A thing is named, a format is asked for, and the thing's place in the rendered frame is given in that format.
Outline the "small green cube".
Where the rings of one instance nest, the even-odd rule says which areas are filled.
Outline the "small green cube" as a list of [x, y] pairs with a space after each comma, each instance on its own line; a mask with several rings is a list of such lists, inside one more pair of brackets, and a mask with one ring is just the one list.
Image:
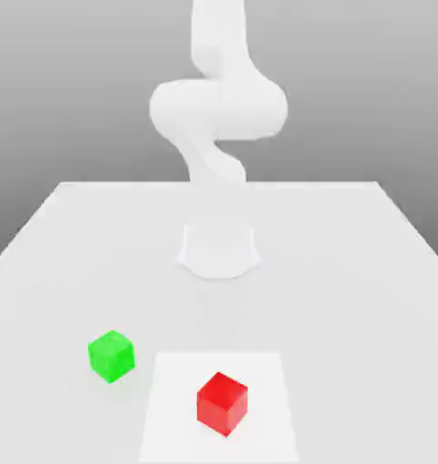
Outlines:
[[114, 330], [88, 344], [92, 369], [108, 383], [119, 380], [135, 367], [133, 343]]

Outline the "small red cube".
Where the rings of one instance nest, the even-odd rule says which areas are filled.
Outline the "small red cube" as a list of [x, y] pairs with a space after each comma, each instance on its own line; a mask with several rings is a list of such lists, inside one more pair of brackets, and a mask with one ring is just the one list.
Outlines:
[[248, 387], [216, 372], [197, 392], [196, 419], [227, 437], [248, 413]]

